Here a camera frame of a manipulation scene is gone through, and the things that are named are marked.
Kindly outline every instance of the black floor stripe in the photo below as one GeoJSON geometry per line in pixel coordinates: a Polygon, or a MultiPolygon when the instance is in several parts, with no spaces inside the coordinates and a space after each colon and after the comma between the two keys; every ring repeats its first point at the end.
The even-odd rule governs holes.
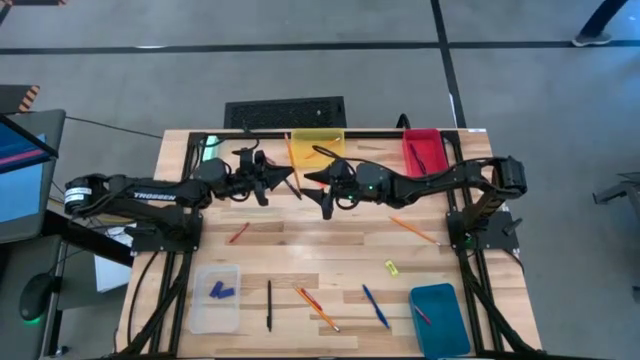
{"type": "Polygon", "coordinates": [[[9,9],[11,9],[11,6],[4,5],[2,7],[2,10],[0,10],[0,26],[2,26],[2,23],[4,22],[4,19],[7,18],[7,15],[9,14],[9,9]]]}
{"type": "Polygon", "coordinates": [[[438,42],[440,43],[440,53],[442,54],[442,64],[444,65],[444,73],[447,78],[447,87],[449,88],[451,102],[453,103],[453,116],[455,117],[456,127],[466,128],[467,121],[464,118],[464,111],[462,110],[462,99],[460,99],[456,72],[453,68],[453,60],[451,59],[451,51],[449,50],[449,41],[447,40],[447,32],[444,26],[440,1],[431,0],[431,8],[433,10],[436,31],[438,32],[438,42]]]}
{"type": "MultiPolygon", "coordinates": [[[[640,40],[613,40],[597,47],[640,47],[640,40]]],[[[571,41],[458,41],[449,43],[451,49],[557,49],[575,48],[571,41]]]]}
{"type": "MultiPolygon", "coordinates": [[[[0,12],[0,21],[9,12],[0,12]]],[[[431,41],[399,42],[344,42],[299,44],[229,44],[229,45],[172,45],[172,46],[118,46],[67,48],[0,48],[0,55],[109,55],[109,54],[188,54],[267,51],[322,51],[322,50],[418,50],[438,49],[431,41]]],[[[451,42],[449,49],[557,49],[573,48],[570,41],[479,41],[451,42]]],[[[640,47],[640,40],[614,40],[598,47],[640,47]]]]}
{"type": "Polygon", "coordinates": [[[216,52],[313,51],[313,50],[413,50],[437,49],[436,42],[343,42],[300,44],[230,44],[186,46],[126,46],[93,48],[7,48],[0,55],[77,55],[77,54],[176,54],[216,52]]]}

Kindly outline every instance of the wooden tabletop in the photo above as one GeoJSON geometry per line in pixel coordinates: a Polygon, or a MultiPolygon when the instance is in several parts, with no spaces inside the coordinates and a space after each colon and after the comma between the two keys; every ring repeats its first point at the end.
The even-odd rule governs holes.
{"type": "MultiPolygon", "coordinates": [[[[188,135],[187,130],[165,132],[156,167],[157,179],[180,180],[188,135]]],[[[465,159],[491,156],[486,132],[460,130],[460,138],[465,159]]],[[[235,169],[238,156],[231,151],[252,144],[253,140],[228,140],[220,145],[218,156],[235,169]]],[[[289,164],[283,140],[262,140],[260,149],[276,163],[289,164]]],[[[447,152],[453,163],[452,149],[447,152]]],[[[346,155],[379,162],[405,173],[400,139],[349,139],[346,155]]],[[[314,170],[301,169],[303,173],[314,170]]],[[[318,188],[318,184],[302,176],[300,179],[302,187],[318,188]]],[[[193,258],[179,356],[420,356],[408,293],[416,286],[440,283],[455,287],[469,333],[462,280],[453,251],[448,246],[438,247],[427,242],[389,220],[390,215],[397,216],[443,245],[448,244],[445,194],[424,197],[401,210],[368,203],[361,203],[351,211],[336,208],[330,221],[322,219],[316,203],[307,198],[298,200],[284,184],[267,193],[267,197],[268,207],[258,206],[252,197],[243,203],[214,200],[212,206],[204,210],[204,231],[200,249],[193,258]],[[251,223],[247,231],[229,244],[228,240],[246,222],[251,223]],[[391,277],[384,266],[388,259],[400,272],[396,278],[391,277]],[[228,335],[194,335],[188,329],[194,273],[199,266],[222,264],[240,267],[240,327],[228,335]],[[271,333],[266,327],[267,280],[273,284],[271,333]],[[331,329],[304,302],[292,288],[294,284],[309,290],[340,327],[340,333],[331,329]],[[372,291],[389,320],[390,330],[376,317],[362,284],[372,291]]],[[[126,344],[133,289],[150,256],[141,254],[134,262],[117,334],[118,349],[126,344]]],[[[485,256],[496,305],[521,337],[539,348],[520,267],[502,251],[485,251],[485,256]]],[[[156,306],[164,260],[165,254],[158,255],[141,285],[133,316],[133,334],[145,324],[156,306]]],[[[491,348],[486,314],[479,303],[478,309],[485,347],[491,348]]],[[[170,329],[166,324],[172,318],[173,308],[165,316],[168,321],[163,329],[161,350],[168,348],[170,329]]]]}

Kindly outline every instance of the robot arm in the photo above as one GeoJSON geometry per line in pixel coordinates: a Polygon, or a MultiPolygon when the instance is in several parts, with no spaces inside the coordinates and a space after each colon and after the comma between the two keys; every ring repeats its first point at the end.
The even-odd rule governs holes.
{"type": "Polygon", "coordinates": [[[484,195],[476,204],[465,209],[465,217],[468,217],[465,223],[471,224],[493,214],[505,200],[519,198],[527,192],[524,167],[512,157],[467,160],[436,174],[412,178],[374,162],[339,158],[320,147],[316,147],[316,150],[336,160],[324,170],[304,176],[329,185],[329,192],[314,189],[301,191],[322,207],[325,220],[331,219],[334,202],[343,210],[353,209],[361,201],[400,209],[423,196],[474,187],[482,190],[484,195]],[[347,160],[361,163],[354,170],[347,160]],[[487,166],[493,167],[491,181],[482,176],[482,169],[487,166]],[[343,205],[341,200],[350,204],[343,205]]]}
{"type": "Polygon", "coordinates": [[[65,212],[76,217],[108,213],[142,220],[138,216],[148,215],[140,212],[141,207],[134,201],[171,201],[180,207],[204,209],[211,205],[212,197],[245,201],[252,192],[261,206],[267,206],[265,191],[275,189],[293,168],[269,164],[263,151],[256,152],[254,159],[252,150],[242,149],[235,154],[240,156],[235,173],[231,173],[229,164],[214,158],[203,162],[193,179],[180,182],[102,174],[76,178],[66,184],[65,212]]]}

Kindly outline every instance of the clear plastic container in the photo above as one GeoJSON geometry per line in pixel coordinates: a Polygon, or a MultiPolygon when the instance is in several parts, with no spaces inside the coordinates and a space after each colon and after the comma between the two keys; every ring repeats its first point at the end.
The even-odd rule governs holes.
{"type": "Polygon", "coordinates": [[[196,268],[189,330],[193,334],[230,333],[240,326],[240,267],[238,265],[205,265],[196,268]],[[235,295],[224,298],[209,296],[216,282],[223,289],[233,287],[235,295]]]}
{"type": "Polygon", "coordinates": [[[313,145],[320,145],[339,156],[344,156],[346,141],[344,129],[294,129],[291,131],[291,148],[293,159],[298,167],[325,167],[333,159],[313,150],[313,145]]]}

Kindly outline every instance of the concrete floor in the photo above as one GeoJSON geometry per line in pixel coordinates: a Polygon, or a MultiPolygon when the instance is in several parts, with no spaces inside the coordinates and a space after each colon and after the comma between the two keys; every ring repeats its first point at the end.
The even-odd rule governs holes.
{"type": "MultiPolygon", "coordinates": [[[[600,0],[441,0],[449,41],[566,41],[600,0]]],[[[608,30],[640,40],[640,1],[608,30]]],[[[436,41],[422,0],[101,0],[16,7],[0,48],[436,41]]],[[[522,259],[544,348],[554,354],[637,359],[640,228],[630,206],[596,206],[591,192],[636,171],[640,47],[452,50],[469,127],[494,153],[527,168],[522,259]]],[[[0,81],[38,84],[34,110],[153,134],[216,128],[229,101],[344,96],[351,127],[452,127],[440,51],[12,55],[0,81]]],[[[160,142],[68,122],[55,179],[102,172],[152,175],[160,142]],[[74,156],[83,152],[81,160],[74,156]]],[[[66,358],[110,351],[121,304],[65,314],[66,358]],[[78,331],[91,321],[92,334],[78,331]]]]}

